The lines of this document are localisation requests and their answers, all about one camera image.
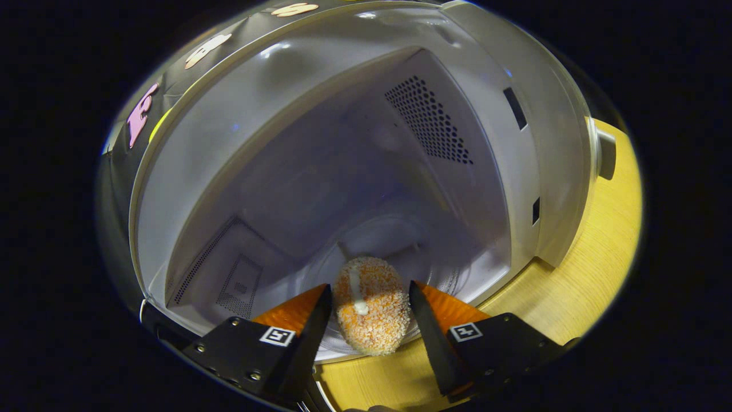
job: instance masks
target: white sauce drip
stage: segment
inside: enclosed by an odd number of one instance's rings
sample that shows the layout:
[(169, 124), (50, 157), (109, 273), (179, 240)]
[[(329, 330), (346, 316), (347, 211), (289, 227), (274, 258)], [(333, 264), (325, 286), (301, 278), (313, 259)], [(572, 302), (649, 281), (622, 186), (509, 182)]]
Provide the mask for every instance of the white sauce drip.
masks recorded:
[(368, 314), (368, 305), (361, 296), (361, 273), (357, 268), (351, 268), (348, 271), (348, 277), (351, 281), (351, 297), (354, 300), (354, 309), (357, 314)]

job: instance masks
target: wooden surface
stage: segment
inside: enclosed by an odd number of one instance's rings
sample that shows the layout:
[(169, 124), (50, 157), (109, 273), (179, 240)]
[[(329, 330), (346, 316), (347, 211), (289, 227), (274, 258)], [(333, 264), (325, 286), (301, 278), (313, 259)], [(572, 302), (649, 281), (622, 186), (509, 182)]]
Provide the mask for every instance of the wooden surface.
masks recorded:
[[(615, 297), (630, 269), (641, 229), (641, 179), (630, 141), (617, 138), (612, 180), (597, 179), (589, 213), (573, 249), (558, 267), (531, 261), (479, 308), (511, 312), (561, 345), (585, 334)], [(440, 396), (421, 339), (383, 357), (318, 367), (318, 379), (336, 410), (384, 405), (400, 411), (439, 411)]]

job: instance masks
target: black background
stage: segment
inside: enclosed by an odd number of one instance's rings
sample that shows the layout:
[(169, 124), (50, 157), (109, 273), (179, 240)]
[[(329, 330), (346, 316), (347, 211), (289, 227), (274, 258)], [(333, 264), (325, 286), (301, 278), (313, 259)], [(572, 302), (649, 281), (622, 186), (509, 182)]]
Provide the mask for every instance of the black background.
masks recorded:
[[(95, 162), (116, 111), (188, 40), (253, 4), (148, 0), (3, 5), (3, 150), (11, 190), (3, 385), (12, 408), (258, 410), (180, 362), (126, 312), (93, 230)], [(643, 246), (622, 294), (577, 348), (481, 408), (724, 410), (729, 321), (715, 193), (730, 173), (728, 2), (494, 1), (563, 51), (621, 109), (641, 161)]]

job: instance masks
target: food item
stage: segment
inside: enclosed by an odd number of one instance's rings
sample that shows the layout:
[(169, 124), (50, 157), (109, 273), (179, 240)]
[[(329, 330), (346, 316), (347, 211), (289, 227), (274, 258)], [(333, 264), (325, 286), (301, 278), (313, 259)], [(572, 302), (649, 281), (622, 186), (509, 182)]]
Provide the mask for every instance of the food item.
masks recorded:
[(340, 270), (333, 287), (343, 337), (365, 355), (394, 353), (406, 335), (409, 297), (397, 271), (376, 257), (357, 257)]
[(252, 319), (253, 322), (275, 328), (289, 329), (300, 336), (310, 313), (318, 303), (326, 284), (321, 284)]
[(440, 325), (443, 334), (446, 334), (451, 326), (464, 325), (470, 322), (478, 322), (479, 320), (488, 319), (490, 316), (480, 310), (468, 305), (458, 298), (454, 298), (445, 292), (435, 289), (421, 282), (413, 281), (422, 294), (425, 295), (427, 302), (435, 314), (435, 319)]

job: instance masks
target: wooden table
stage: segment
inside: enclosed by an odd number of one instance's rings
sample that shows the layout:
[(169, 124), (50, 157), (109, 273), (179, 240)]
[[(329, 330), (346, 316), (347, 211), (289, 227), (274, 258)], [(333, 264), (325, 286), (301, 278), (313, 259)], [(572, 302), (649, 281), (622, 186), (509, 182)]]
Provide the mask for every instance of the wooden table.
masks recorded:
[[(615, 297), (632, 264), (641, 230), (641, 178), (630, 140), (597, 122), (617, 138), (612, 180), (598, 179), (579, 238), (558, 267), (531, 261), (479, 308), (511, 312), (564, 344), (584, 335)], [(337, 411), (384, 405), (400, 411), (439, 411), (449, 403), (438, 391), (421, 339), (384, 357), (364, 357), (318, 367)]]

